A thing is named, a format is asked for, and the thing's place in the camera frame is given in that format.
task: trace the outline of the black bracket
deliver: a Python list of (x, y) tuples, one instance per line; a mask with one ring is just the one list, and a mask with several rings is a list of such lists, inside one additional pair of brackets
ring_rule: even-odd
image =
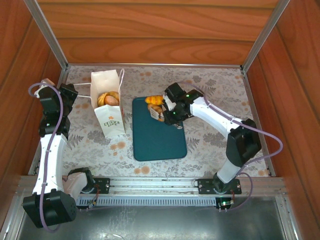
[(110, 178), (106, 177), (94, 177), (94, 186), (91, 189), (82, 190), (81, 194), (96, 194), (99, 188), (99, 194), (109, 194)]
[(231, 180), (228, 185), (229, 189), (226, 192), (217, 192), (214, 187), (213, 178), (200, 178), (197, 179), (197, 188), (200, 195), (209, 195), (209, 194), (241, 194), (241, 185), (239, 179), (234, 178)]

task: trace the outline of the enclosure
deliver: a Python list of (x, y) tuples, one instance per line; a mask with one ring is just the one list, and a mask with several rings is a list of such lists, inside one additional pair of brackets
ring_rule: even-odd
[[(0, 3), (0, 196), (3, 239), (316, 239), (320, 233), (320, 3), (317, 0), (12, 0)], [(30, 85), (48, 78), (91, 82), (124, 69), (125, 134), (105, 138), (89, 98), (69, 115), (62, 174), (89, 167), (110, 178), (98, 206), (56, 235), (36, 229), (21, 206), (41, 156), (42, 106)], [(200, 118), (183, 122), (183, 158), (136, 161), (135, 98), (175, 82), (200, 87), (216, 106), (278, 136), (281, 153), (244, 169), (252, 196), (241, 209), (212, 207), (196, 179), (227, 160), (227, 140)], [(81, 95), (90, 86), (77, 85)], [(262, 150), (279, 145), (260, 135)], [(242, 194), (251, 184), (244, 175)], [(81, 206), (93, 196), (81, 194)]]

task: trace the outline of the metal base plate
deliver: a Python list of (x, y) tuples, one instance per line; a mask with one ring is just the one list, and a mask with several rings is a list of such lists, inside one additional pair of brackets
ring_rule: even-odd
[[(110, 178), (106, 177), (94, 177), (93, 180), (95, 181), (95, 184), (99, 187), (99, 194), (108, 194), (109, 188), (110, 188)], [(96, 194), (97, 188), (93, 187), (90, 191), (81, 192), (81, 194)]]

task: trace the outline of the cable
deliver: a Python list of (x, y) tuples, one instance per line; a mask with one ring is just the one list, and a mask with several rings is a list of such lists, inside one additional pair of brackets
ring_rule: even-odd
[(60, 123), (62, 121), (62, 117), (63, 117), (63, 113), (64, 113), (64, 104), (61, 98), (61, 95), (59, 93), (59, 91), (52, 85), (48, 84), (48, 83), (44, 83), (44, 82), (39, 82), (39, 83), (35, 83), (32, 84), (29, 89), (28, 92), (32, 97), (37, 97), (36, 95), (34, 95), (31, 90), (35, 87), (35, 86), (47, 86), (49, 88), (51, 88), (52, 90), (55, 91), (55, 93), (57, 94), (58, 98), (59, 98), (59, 102), (60, 102), (60, 115), (59, 115), (59, 119), (58, 122), (56, 123), (56, 126), (53, 130), (53, 133), (50, 137), (50, 140), (48, 142), (48, 146), (45, 150), (45, 156), (44, 156), (44, 173), (43, 173), (43, 183), (42, 183), (42, 188), (41, 188), (41, 194), (40, 194), (40, 206), (39, 206), (39, 212), (40, 212), (40, 219), (41, 219), (41, 224), (43, 226), (43, 228), (53, 234), (55, 233), (59, 228), (60, 228), (60, 224), (56, 227), (56, 229), (50, 229), (45, 221), (45, 216), (44, 216), (44, 196), (45, 196), (45, 189), (46, 189), (46, 185), (47, 185), (47, 174), (48, 174), (48, 158), (49, 158), (49, 152), (50, 152), (50, 148), (51, 148), (51, 144), (54, 140), (54, 137), (56, 136), (57, 130), (60, 126)]
[(252, 192), (253, 192), (253, 190), (254, 190), (254, 182), (252, 181), (252, 178), (250, 177), (250, 175), (249, 175), (248, 173), (246, 173), (246, 172), (240, 172), (238, 175), (242, 175), (242, 174), (246, 175), (246, 176), (249, 178), (249, 180), (250, 180), (251, 187), (250, 187), (249, 195), (248, 195), (248, 197), (244, 200), (243, 203), (241, 203), (240, 205), (238, 205), (238, 206), (236, 206), (236, 207), (227, 209), (227, 212), (230, 212), (230, 211), (233, 211), (233, 210), (236, 210), (236, 209), (239, 209), (239, 208), (243, 207), (243, 206), (245, 205), (245, 203), (246, 203), (246, 202), (249, 200), (249, 198), (251, 197)]
[(268, 137), (271, 137), (273, 138), (274, 140), (276, 140), (278, 143), (279, 143), (279, 148), (277, 151), (273, 152), (273, 153), (270, 153), (268, 155), (265, 155), (265, 156), (260, 156), (260, 157), (257, 157), (255, 159), (252, 159), (248, 162), (246, 162), (246, 164), (244, 164), (242, 166), (242, 168), (240, 168), (240, 170), (237, 172), (236, 175), (239, 175), (242, 170), (247, 167), (249, 164), (253, 163), (253, 162), (256, 162), (256, 161), (259, 161), (259, 160), (262, 160), (262, 159), (266, 159), (266, 158), (270, 158), (270, 157), (273, 157), (275, 155), (277, 155), (278, 153), (280, 153), (282, 151), (282, 149), (284, 148), (284, 144), (282, 143), (282, 141), (275, 135), (269, 133), (269, 132), (266, 132), (266, 131), (263, 131), (263, 130), (260, 130), (260, 129), (257, 129), (255, 127), (252, 127), (252, 126), (248, 126), (248, 125), (245, 125), (243, 124), (242, 122), (239, 122), (237, 120), (234, 120), (234, 118), (226, 115), (224, 112), (222, 112), (221, 110), (219, 110), (218, 108), (215, 108), (214, 105), (212, 105), (212, 103), (210, 103), (207, 99), (207, 95), (197, 86), (195, 86), (194, 84), (191, 84), (191, 83), (188, 83), (188, 82), (184, 82), (184, 81), (179, 81), (178, 84), (186, 84), (186, 85), (190, 85), (192, 87), (194, 87), (195, 89), (197, 89), (198, 91), (200, 91), (202, 94), (203, 94), (203, 98), (204, 98), (204, 101), (206, 103), (206, 105), (212, 109), (213, 111), (215, 111), (217, 114), (221, 115), (222, 117), (226, 118), (227, 120), (229, 120), (230, 122), (232, 123), (235, 123), (243, 128), (246, 128), (246, 129), (249, 129), (251, 131), (254, 131), (254, 132), (257, 132), (257, 133), (260, 133), (260, 134), (263, 134), (263, 135), (266, 135)]
[(96, 187), (96, 194), (95, 196), (93, 197), (93, 199), (89, 202), (88, 204), (88, 208), (93, 208), (96, 204), (97, 204), (97, 201), (98, 201), (98, 197), (99, 197), (99, 193), (100, 193), (100, 189), (99, 189), (99, 185), (96, 184), (94, 185), (94, 187)]

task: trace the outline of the printed logo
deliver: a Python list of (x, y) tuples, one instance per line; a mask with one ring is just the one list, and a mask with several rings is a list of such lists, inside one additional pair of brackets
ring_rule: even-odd
[(120, 124), (119, 121), (114, 121), (114, 120), (110, 120), (104, 123), (105, 126), (107, 127), (111, 127), (111, 126), (117, 126), (118, 124)]

